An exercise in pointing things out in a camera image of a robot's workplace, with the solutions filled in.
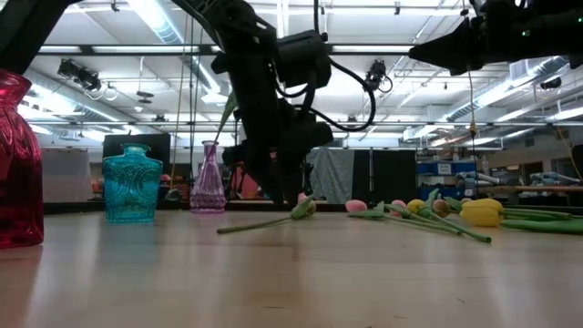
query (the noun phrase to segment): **green leaf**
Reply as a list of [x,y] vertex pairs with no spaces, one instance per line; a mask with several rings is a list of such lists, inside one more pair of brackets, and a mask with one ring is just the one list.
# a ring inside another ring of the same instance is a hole
[[348,217],[369,220],[372,219],[383,220],[386,218],[384,216],[384,212],[379,210],[361,210],[357,212],[352,212],[348,213]]
[[220,125],[219,125],[219,130],[217,131],[217,137],[215,138],[215,142],[217,142],[217,140],[219,139],[219,134],[222,131],[222,129],[225,127],[225,123],[227,123],[227,119],[229,119],[229,116],[235,111],[235,108],[237,108],[237,98],[235,98],[235,94],[234,93],[230,93],[229,94],[229,98],[227,98],[227,103],[225,104],[225,110],[223,110],[222,112],[222,117],[220,118]]
[[308,213],[308,210],[310,209],[310,202],[312,200],[313,200],[313,195],[310,195],[310,196],[306,197],[305,199],[303,199],[301,203],[296,205],[296,207],[294,207],[291,210],[291,212],[290,212],[291,218],[294,220],[299,220],[299,219],[303,219],[305,217],[310,216],[310,213]]
[[380,203],[376,204],[376,206],[374,207],[375,210],[379,210],[381,212],[384,212],[384,200],[381,200]]
[[266,228],[266,227],[270,227],[272,225],[275,225],[277,223],[285,222],[285,221],[290,220],[290,219],[291,218],[283,218],[283,219],[271,220],[271,221],[267,221],[267,222],[248,224],[248,225],[244,225],[244,226],[220,228],[220,229],[217,229],[217,233],[218,234],[225,234],[225,233],[253,230],[253,229],[258,229],[258,228]]
[[451,207],[454,210],[457,210],[458,212],[462,210],[462,202],[459,200],[456,200],[454,198],[451,197],[444,197],[444,200],[447,201],[447,203],[449,204],[449,207]]
[[434,201],[437,199],[437,194],[439,193],[439,188],[435,188],[433,191],[429,193],[429,197],[425,201],[425,206],[432,209],[434,206]]
[[394,212],[399,213],[399,215],[401,215],[403,218],[406,218],[406,219],[409,218],[409,216],[411,215],[411,212],[401,205],[387,204],[387,205],[384,205],[384,207],[388,210],[392,210]]

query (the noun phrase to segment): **ceiling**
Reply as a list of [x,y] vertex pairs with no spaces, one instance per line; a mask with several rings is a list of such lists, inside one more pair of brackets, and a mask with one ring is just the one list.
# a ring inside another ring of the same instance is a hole
[[[259,16],[271,25],[278,28],[280,36],[287,36],[313,29],[312,1],[311,0],[250,0],[248,1]],[[193,40],[194,44],[211,44],[212,41],[206,35],[201,34],[198,23],[194,23],[191,35],[190,27],[184,28],[185,23],[190,23],[190,18],[176,7],[172,2],[165,0],[117,0],[119,12],[113,12],[109,0],[85,0],[77,5],[71,5],[61,17],[46,45],[160,45],[161,39],[152,28],[152,22],[160,19],[149,13],[145,15],[137,10],[136,4],[155,3],[167,13],[166,19],[176,27],[176,32],[183,40]],[[321,30],[329,35],[330,43],[350,43],[356,45],[378,44],[418,44],[436,37],[443,36],[453,31],[461,22],[459,11],[462,9],[461,0],[401,0],[401,13],[394,15],[394,2],[375,0],[322,0],[325,15],[321,16]],[[93,98],[83,95],[83,90],[72,81],[65,81],[56,72],[63,58],[70,58],[80,66],[97,71],[104,86],[109,84],[115,90],[89,93]],[[106,113],[105,116],[93,116],[93,121],[110,121],[112,118],[121,121],[151,121],[156,115],[164,115],[169,121],[190,121],[190,108],[196,109],[197,122],[218,121],[222,112],[222,103],[206,103],[208,90],[202,83],[193,88],[190,97],[189,79],[192,74],[189,68],[183,65],[178,56],[146,56],[143,59],[143,70],[140,78],[139,56],[38,56],[27,74],[34,75],[33,82],[44,89],[55,89],[56,94],[51,97],[64,97],[74,104],[73,108],[80,106],[100,110],[96,112]],[[208,72],[209,79],[220,87],[220,94],[227,96],[230,92],[229,78],[226,74],[215,75],[210,69],[210,63],[214,56],[202,56],[200,66]],[[375,93],[377,96],[376,121],[443,121],[444,114],[453,108],[454,104],[464,101],[469,102],[470,89],[474,91],[488,88],[493,83],[500,81],[509,74],[508,64],[501,63],[489,65],[480,71],[472,72],[472,84],[467,74],[459,77],[450,77],[447,71],[439,67],[433,67],[425,63],[417,62],[407,56],[361,56],[355,53],[351,56],[334,56],[333,59],[345,67],[351,69],[357,75],[364,77],[366,71],[375,59],[382,59],[387,66],[389,77],[393,79],[394,88],[390,93]],[[532,83],[525,83],[512,87],[512,92],[507,95],[489,101],[486,109],[476,112],[476,121],[497,121],[500,117],[515,110],[527,107],[545,97],[553,97],[559,92],[565,92],[580,85],[580,72],[563,69],[553,77],[561,76],[563,87],[559,90],[534,92]],[[149,105],[139,104],[140,97],[136,95],[138,90],[154,94]],[[572,100],[578,93],[571,95]],[[297,98],[293,103],[301,103],[302,98]],[[363,93],[362,87],[351,77],[332,69],[332,78],[327,87],[318,89],[313,106],[330,118],[337,121],[346,121],[348,116],[356,116],[359,121],[368,117],[370,107],[368,98]],[[50,108],[55,105],[45,104]],[[532,121],[544,118],[557,111],[555,105],[548,105],[547,112],[541,113],[536,108],[528,113],[513,118],[514,121]],[[58,120],[72,118],[58,117]],[[36,118],[31,116],[29,121],[46,121],[46,117]],[[461,117],[457,121],[468,122],[469,116]],[[63,129],[64,126],[46,126],[43,128],[53,130]],[[382,144],[382,140],[395,139],[406,129],[414,130],[422,128],[417,126],[379,126],[368,134],[358,136],[363,141],[366,138],[375,139],[375,144]],[[158,128],[142,128],[146,133],[172,132],[174,126]],[[491,128],[481,128],[484,133],[492,134]],[[204,138],[214,134],[216,127],[209,124],[196,126],[200,137]],[[126,133],[128,127],[119,130],[111,130],[104,126],[100,133]],[[187,132],[189,128],[179,128],[179,132]],[[233,126],[227,126],[222,138],[225,144],[232,142],[231,132]],[[500,137],[507,131],[500,132]],[[434,128],[427,133],[417,133],[409,137],[401,138],[402,143],[411,141],[419,144],[419,137],[427,138],[426,145],[444,139],[449,143],[459,143],[454,137],[466,137],[468,134],[465,125]]]

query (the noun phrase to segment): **table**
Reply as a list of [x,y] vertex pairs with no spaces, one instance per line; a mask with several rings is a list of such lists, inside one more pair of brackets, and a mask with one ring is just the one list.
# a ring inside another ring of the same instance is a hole
[[46,217],[42,246],[0,251],[3,328],[580,327],[583,239],[485,230],[486,245],[317,219],[218,236],[277,212],[107,225]]

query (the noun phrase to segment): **pink glass vase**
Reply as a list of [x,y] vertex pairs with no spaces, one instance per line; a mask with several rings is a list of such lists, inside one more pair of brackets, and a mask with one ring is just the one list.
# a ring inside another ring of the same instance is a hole
[[225,190],[222,187],[217,145],[214,141],[202,141],[204,160],[190,195],[190,211],[195,213],[222,213],[225,211]]
[[43,242],[40,148],[16,113],[31,83],[0,69],[0,249]]

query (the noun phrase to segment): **vase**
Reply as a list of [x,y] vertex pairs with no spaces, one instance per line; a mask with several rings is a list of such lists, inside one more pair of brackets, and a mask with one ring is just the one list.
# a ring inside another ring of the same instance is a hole
[[124,154],[103,159],[106,218],[111,223],[154,221],[162,162],[146,157],[150,147],[122,144]]
[[0,249],[43,242],[43,171],[35,133],[16,112],[30,81],[0,69]]
[[219,143],[202,141],[202,145],[204,160],[190,195],[190,210],[195,213],[222,213],[225,211],[226,200],[217,164]]

